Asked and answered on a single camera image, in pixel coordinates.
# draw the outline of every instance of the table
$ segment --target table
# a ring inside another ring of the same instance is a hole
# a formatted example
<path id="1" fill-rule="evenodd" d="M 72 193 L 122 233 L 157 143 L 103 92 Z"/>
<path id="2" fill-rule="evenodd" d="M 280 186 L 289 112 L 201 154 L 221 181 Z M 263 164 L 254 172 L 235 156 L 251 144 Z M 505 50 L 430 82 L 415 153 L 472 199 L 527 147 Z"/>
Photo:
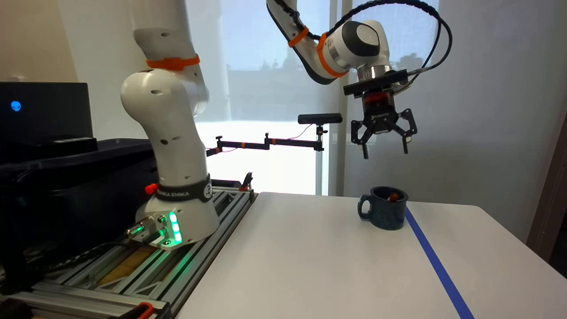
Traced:
<path id="1" fill-rule="evenodd" d="M 567 280 L 481 208 L 408 202 L 387 231 L 357 201 L 260 194 L 178 318 L 566 316 Z"/>

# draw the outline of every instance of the blue tape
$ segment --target blue tape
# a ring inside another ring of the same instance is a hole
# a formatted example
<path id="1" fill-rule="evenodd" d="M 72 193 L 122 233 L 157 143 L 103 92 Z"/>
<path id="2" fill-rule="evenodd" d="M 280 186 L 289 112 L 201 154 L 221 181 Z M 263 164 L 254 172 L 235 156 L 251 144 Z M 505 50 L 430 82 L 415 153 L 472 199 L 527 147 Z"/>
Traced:
<path id="1" fill-rule="evenodd" d="M 445 291 L 449 295 L 449 299 L 451 299 L 451 302 L 453 303 L 455 310 L 457 310 L 459 317 L 466 319 L 475 318 L 472 315 L 471 310 L 468 309 L 467 303 L 464 302 L 464 299 L 460 295 L 459 290 L 451 280 L 451 277 L 449 277 L 449 274 L 445 270 L 445 267 L 443 267 L 443 264 L 441 264 L 439 257 L 437 257 L 435 251 L 433 250 L 433 247 L 431 247 L 431 244 L 429 243 L 429 241 L 427 241 L 425 234 L 421 230 L 420 226 L 417 225 L 416 219 L 407 208 L 405 210 L 405 219 L 412 227 L 413 233 L 417 237 L 417 241 L 420 242 L 421 248 L 423 248 L 425 254 L 427 255 L 427 258 L 429 258 L 429 262 L 437 273 L 437 277 L 439 277 L 443 288 L 445 288 Z"/>

